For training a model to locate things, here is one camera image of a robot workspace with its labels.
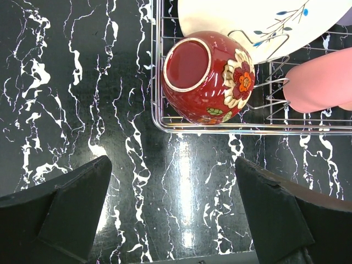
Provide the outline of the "blue and cream plate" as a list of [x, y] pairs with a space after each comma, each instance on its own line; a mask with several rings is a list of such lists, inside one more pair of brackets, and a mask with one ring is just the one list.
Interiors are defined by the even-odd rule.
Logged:
[[350, 0], [178, 1], [178, 20], [184, 36], [207, 30], [235, 39], [257, 64], [306, 46], [350, 8]]

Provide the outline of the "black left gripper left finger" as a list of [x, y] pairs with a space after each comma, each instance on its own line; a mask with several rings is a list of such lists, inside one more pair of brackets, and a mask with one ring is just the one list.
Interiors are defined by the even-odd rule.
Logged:
[[87, 263], [112, 172], [107, 156], [1, 197], [1, 263]]

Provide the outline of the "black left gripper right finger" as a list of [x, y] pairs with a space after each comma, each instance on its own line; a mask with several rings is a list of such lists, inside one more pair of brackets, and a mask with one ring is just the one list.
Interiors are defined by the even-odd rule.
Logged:
[[260, 263], [351, 263], [351, 202], [239, 157], [235, 174]]

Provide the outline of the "red floral ceramic bowl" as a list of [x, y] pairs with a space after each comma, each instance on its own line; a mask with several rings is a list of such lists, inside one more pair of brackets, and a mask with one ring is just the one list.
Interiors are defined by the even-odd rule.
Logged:
[[247, 50], [215, 31], [178, 41], [161, 70], [163, 93], [176, 112], [200, 125], [225, 123], [247, 104], [255, 67]]

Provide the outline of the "pink plastic cup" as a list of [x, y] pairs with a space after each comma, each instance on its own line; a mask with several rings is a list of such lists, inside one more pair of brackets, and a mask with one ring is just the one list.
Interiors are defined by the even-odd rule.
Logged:
[[325, 54], [289, 70], [283, 93], [300, 113], [331, 107], [351, 110], [351, 48]]

